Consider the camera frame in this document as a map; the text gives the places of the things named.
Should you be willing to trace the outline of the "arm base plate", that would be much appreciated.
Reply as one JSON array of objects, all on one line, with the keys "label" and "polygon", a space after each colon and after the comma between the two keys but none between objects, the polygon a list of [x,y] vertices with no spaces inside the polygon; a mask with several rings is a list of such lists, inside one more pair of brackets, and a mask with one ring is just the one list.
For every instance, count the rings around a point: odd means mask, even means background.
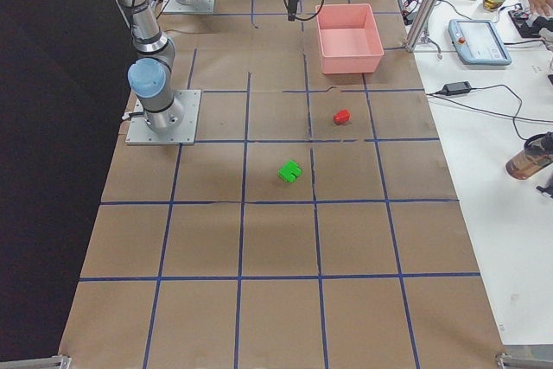
[{"label": "arm base plate", "polygon": [[179,4],[176,0],[163,0],[164,14],[211,15],[214,12],[215,0],[193,0],[191,4]]},{"label": "arm base plate", "polygon": [[129,145],[194,145],[200,110],[201,90],[173,90],[172,105],[164,112],[143,109],[136,99],[125,142]]}]

